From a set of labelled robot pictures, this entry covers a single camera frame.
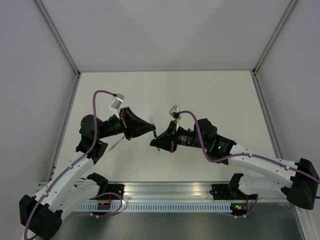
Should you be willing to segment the green gel pen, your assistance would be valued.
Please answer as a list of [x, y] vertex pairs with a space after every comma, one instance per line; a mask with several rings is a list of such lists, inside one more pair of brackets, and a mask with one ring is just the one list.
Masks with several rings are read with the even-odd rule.
[[156, 139], [157, 138], [157, 133], [156, 133], [156, 130], [153, 130], [152, 131], [152, 133], [153, 133], [153, 137], [154, 137], [154, 139]]

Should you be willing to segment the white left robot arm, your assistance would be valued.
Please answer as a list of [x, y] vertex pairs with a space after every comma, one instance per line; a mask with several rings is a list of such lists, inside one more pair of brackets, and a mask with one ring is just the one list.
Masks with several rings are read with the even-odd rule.
[[129, 107], [121, 108], [119, 114], [105, 121], [97, 118], [96, 113], [86, 115], [80, 123], [81, 140], [62, 171], [34, 195], [26, 194], [20, 199], [19, 215], [25, 227], [24, 235], [32, 232], [35, 237], [49, 240], [82, 203], [108, 195], [109, 182], [97, 173], [75, 185], [104, 155], [108, 144], [103, 138], [123, 134], [131, 140], [155, 129], [154, 124], [139, 118]]

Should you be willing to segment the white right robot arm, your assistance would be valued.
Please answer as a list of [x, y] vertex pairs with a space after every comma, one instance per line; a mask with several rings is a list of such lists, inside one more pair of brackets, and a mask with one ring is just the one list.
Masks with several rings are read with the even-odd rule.
[[193, 129], [177, 127], [171, 121], [167, 130], [150, 142], [150, 146], [174, 153], [178, 146], [204, 149], [211, 163], [244, 168], [259, 177], [235, 173], [228, 185], [228, 194], [235, 199], [245, 195], [285, 197], [305, 210], [314, 208], [320, 177], [313, 163], [259, 155], [255, 151], [218, 134], [218, 129], [206, 119], [200, 119]]

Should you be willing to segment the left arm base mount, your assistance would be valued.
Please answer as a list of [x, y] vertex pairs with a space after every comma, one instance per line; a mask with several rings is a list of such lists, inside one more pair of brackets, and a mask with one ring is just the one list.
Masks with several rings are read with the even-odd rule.
[[97, 197], [95, 200], [118, 200], [119, 198], [114, 193], [123, 198], [125, 192], [125, 185], [120, 183], [109, 183], [108, 179], [98, 173], [91, 173], [87, 176], [87, 179], [93, 180], [99, 186]]

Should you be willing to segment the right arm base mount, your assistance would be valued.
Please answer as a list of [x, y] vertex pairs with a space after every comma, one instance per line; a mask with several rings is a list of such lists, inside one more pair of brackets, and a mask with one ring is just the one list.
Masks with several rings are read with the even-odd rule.
[[212, 184], [209, 193], [214, 200], [246, 201], [256, 200], [257, 194], [246, 195], [239, 189], [239, 184]]

